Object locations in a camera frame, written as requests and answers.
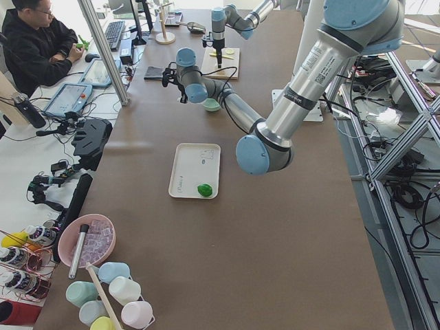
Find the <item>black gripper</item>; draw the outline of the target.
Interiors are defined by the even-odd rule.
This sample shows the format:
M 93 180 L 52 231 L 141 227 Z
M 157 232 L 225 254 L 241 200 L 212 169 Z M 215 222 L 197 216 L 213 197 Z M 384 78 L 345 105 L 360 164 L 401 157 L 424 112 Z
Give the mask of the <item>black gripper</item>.
M 209 32 L 202 37 L 203 47 L 213 47 L 216 49 L 217 67 L 222 68 L 222 49 L 225 48 L 225 32 Z
M 185 89 L 182 89 L 182 84 L 177 79 L 176 69 L 166 67 L 162 72 L 162 86 L 167 87 L 170 84 L 177 86 L 181 92 L 180 102 L 187 103 L 188 96 L 186 95 Z

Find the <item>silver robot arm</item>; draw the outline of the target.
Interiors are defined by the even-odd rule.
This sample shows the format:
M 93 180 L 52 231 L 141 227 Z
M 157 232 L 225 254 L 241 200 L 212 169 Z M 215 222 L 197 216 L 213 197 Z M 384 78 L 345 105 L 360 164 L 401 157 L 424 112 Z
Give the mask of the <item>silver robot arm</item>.
M 237 142 L 236 160 L 248 174 L 279 171 L 291 163 L 292 135 L 350 58 L 391 52 L 402 44 L 404 1 L 324 1 L 322 9 L 316 42 L 268 118 L 253 110 L 228 82 L 205 78 L 190 48 L 179 49 L 176 67 L 162 73 L 163 86 L 176 85 L 182 103 L 215 99 L 247 133 Z
M 210 46 L 215 50 L 219 69 L 222 68 L 223 49 L 226 48 L 225 28 L 232 28 L 242 38 L 248 40 L 268 14 L 280 5 L 281 1 L 278 0 L 262 1 L 245 17 L 238 13 L 236 6 L 233 4 L 216 7 L 210 11 L 211 28 L 202 38 L 202 45 L 203 47 Z

